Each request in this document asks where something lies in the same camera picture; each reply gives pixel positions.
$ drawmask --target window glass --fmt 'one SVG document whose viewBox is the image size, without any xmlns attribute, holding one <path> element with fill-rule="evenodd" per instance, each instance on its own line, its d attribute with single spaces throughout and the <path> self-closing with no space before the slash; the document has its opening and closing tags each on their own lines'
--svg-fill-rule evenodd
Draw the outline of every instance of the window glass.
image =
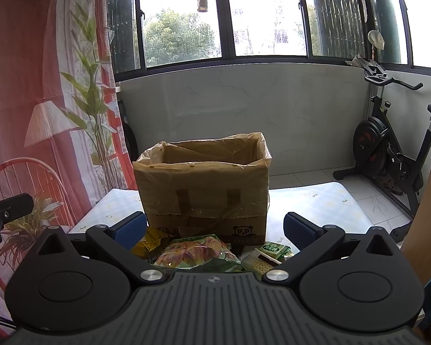
<svg viewBox="0 0 431 345">
<path fill-rule="evenodd" d="M 221 56 L 216 1 L 198 12 L 198 0 L 140 0 L 146 66 Z"/>
<path fill-rule="evenodd" d="M 385 39 L 385 49 L 378 50 L 378 61 L 407 64 L 407 44 L 399 0 L 370 0 L 375 29 Z"/>
<path fill-rule="evenodd" d="M 107 0 L 107 24 L 113 72 L 140 68 L 135 0 Z"/>
<path fill-rule="evenodd" d="M 314 55 L 353 58 L 364 55 L 357 0 L 306 0 Z"/>
<path fill-rule="evenodd" d="M 414 65 L 431 68 L 431 0 L 405 0 Z"/>
<path fill-rule="evenodd" d="M 299 0 L 230 0 L 230 7 L 236 55 L 307 55 Z"/>
</svg>

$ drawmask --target marble wall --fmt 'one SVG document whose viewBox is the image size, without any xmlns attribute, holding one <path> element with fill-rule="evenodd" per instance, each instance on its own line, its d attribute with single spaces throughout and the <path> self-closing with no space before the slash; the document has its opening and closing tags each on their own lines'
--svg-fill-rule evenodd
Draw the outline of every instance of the marble wall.
<svg viewBox="0 0 431 345">
<path fill-rule="evenodd" d="M 429 124 L 431 77 L 392 73 L 408 83 L 385 89 L 389 118 L 405 153 L 416 156 Z M 265 63 L 168 72 L 121 83 L 128 122 L 140 151 L 159 141 L 210 139 L 261 131 L 273 156 L 271 174 L 353 163 L 354 129 L 363 119 L 368 83 L 360 68 Z M 428 175 L 431 157 L 425 165 Z"/>
</svg>

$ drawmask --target lamp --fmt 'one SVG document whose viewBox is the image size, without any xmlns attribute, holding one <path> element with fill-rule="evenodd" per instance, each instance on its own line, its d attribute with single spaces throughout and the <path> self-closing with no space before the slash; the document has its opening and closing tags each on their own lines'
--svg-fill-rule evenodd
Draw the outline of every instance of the lamp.
<svg viewBox="0 0 431 345">
<path fill-rule="evenodd" d="M 53 101 L 39 103 L 33 108 L 24 147 L 76 127 L 77 125 L 69 120 Z"/>
</svg>

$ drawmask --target printed curtain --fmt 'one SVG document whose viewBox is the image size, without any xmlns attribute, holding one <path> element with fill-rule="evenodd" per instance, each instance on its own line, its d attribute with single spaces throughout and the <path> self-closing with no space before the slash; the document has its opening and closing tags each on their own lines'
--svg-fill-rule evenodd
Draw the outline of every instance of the printed curtain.
<svg viewBox="0 0 431 345">
<path fill-rule="evenodd" d="M 2 231 L 0 314 L 45 227 L 68 232 L 111 189 L 136 189 L 108 31 L 107 0 L 0 0 L 0 200 L 35 203 Z"/>
</svg>

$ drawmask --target brown cardboard box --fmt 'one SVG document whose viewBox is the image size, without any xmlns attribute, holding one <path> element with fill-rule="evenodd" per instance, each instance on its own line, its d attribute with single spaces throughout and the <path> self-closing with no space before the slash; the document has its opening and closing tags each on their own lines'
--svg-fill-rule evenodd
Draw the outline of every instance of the brown cardboard box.
<svg viewBox="0 0 431 345">
<path fill-rule="evenodd" d="M 260 132 L 218 140 L 161 142 L 133 162 L 151 227 L 181 237 L 214 233 L 261 245 L 271 155 Z"/>
</svg>

